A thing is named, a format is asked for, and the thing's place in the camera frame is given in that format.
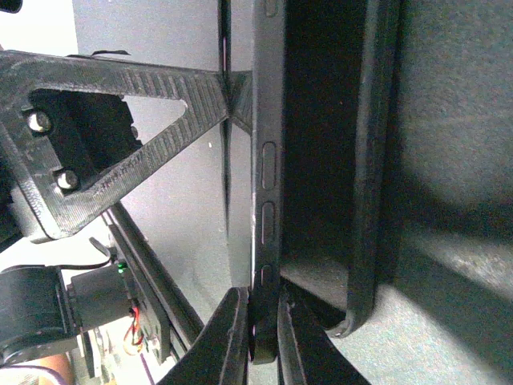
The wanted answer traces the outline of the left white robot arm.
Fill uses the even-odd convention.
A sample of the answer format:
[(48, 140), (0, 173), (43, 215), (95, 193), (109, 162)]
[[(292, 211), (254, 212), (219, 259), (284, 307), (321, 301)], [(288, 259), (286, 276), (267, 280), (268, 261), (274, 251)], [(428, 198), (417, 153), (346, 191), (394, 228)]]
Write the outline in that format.
[(112, 214), (107, 261), (70, 285), (62, 266), (1, 274), (1, 366), (72, 348), (126, 315), (130, 340), (177, 364), (165, 384), (243, 384), (248, 291), (228, 290), (202, 324), (120, 201), (231, 115), (214, 71), (21, 51), (1, 54), (1, 246), (55, 241)]

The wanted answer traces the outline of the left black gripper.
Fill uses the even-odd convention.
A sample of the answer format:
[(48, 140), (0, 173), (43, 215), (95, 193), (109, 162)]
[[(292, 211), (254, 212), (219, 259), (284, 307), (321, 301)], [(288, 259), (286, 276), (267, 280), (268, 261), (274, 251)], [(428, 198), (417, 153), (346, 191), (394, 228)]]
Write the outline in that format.
[[(184, 113), (135, 136), (127, 97)], [(252, 75), (22, 51), (1, 53), (1, 248), (69, 237), (225, 120), (252, 129)]]

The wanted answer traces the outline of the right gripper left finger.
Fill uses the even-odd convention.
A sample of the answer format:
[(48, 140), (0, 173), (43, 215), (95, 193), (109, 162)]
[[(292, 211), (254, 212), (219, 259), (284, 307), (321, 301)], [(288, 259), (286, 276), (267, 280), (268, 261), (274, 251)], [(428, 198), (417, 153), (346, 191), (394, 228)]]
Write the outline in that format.
[(160, 384), (246, 384), (248, 289), (227, 291), (185, 356)]

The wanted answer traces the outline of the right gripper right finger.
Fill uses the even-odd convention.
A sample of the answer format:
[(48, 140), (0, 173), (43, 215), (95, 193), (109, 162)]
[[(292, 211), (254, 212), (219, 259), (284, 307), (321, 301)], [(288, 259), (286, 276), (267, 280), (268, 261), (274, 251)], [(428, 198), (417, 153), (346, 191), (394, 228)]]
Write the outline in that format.
[(277, 310), (280, 384), (367, 384), (338, 351), (312, 311), (290, 288), (280, 292)]

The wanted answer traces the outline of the black phone case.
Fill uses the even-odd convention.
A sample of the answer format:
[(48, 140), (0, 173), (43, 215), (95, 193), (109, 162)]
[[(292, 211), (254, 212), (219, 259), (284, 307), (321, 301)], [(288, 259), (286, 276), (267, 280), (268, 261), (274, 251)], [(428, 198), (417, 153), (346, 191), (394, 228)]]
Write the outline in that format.
[(258, 1), (252, 69), (251, 359), (278, 353), (284, 280), (370, 316), (397, 1)]

